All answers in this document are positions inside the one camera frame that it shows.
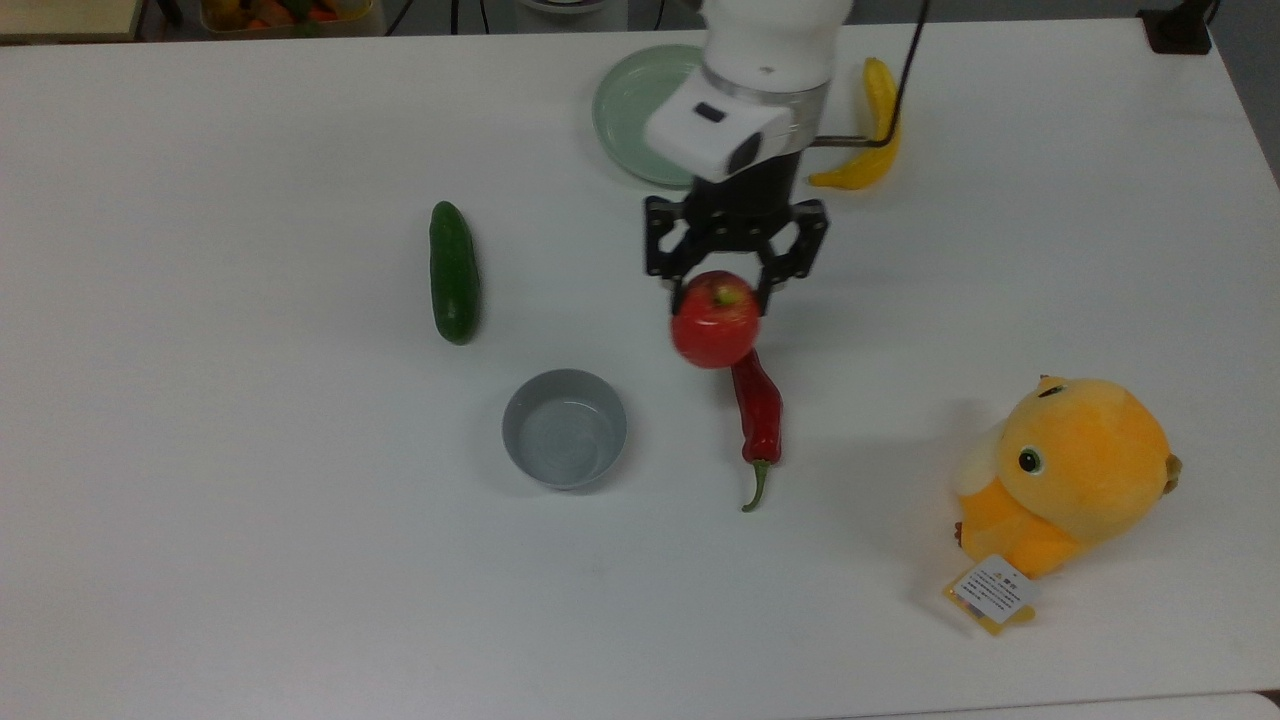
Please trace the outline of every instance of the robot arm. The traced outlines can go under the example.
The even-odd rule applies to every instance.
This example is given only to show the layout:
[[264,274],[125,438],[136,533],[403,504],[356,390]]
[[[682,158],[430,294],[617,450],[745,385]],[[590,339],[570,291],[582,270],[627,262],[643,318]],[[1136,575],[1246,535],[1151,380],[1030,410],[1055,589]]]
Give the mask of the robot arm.
[[[645,141],[694,174],[681,202],[645,200],[645,265],[672,283],[671,311],[685,278],[713,252],[760,261],[755,295],[764,314],[772,290],[808,275],[827,214],[822,202],[791,204],[800,151],[813,142],[827,99],[836,32],[852,0],[705,0],[703,64],[645,126]],[[687,225],[669,251],[662,238]],[[776,252],[771,238],[796,224]]]
[[705,0],[703,65],[649,119],[645,140],[719,183],[813,142],[836,32],[852,0]]

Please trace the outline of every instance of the green plate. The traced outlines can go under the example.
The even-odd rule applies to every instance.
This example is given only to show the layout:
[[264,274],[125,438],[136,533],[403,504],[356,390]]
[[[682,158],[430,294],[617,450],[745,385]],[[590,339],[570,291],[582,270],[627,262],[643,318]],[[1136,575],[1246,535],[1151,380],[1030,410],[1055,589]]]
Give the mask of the green plate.
[[591,108],[595,135],[614,163],[634,176],[667,187],[689,187],[694,178],[649,149],[644,124],[703,61],[692,45],[657,45],[627,55],[609,70]]

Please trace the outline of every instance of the pepper stem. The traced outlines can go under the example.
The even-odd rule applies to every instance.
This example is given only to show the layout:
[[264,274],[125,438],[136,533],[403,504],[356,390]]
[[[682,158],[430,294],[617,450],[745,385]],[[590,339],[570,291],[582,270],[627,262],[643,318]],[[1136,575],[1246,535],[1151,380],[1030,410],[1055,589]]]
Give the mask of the pepper stem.
[[768,460],[756,460],[751,462],[751,466],[755,468],[755,497],[751,498],[751,502],[742,506],[742,512],[750,512],[760,503],[760,498],[764,497],[764,479],[769,473]]

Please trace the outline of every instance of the red apple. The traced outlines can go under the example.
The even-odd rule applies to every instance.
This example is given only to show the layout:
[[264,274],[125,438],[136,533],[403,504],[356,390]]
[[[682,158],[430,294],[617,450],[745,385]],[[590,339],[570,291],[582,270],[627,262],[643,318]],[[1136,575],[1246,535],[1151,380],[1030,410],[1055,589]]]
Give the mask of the red apple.
[[723,270],[689,282],[671,318],[676,350],[699,368],[728,368],[746,356],[760,332],[760,305],[742,278]]

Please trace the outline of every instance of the gray bowl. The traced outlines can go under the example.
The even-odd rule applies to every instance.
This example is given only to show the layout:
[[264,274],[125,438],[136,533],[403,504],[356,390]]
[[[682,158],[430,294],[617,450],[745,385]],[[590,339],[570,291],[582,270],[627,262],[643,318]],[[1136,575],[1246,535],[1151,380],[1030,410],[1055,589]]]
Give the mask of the gray bowl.
[[556,489],[599,479],[622,454],[627,414],[609,383],[584,370],[550,370],[526,382],[502,418],[507,454]]

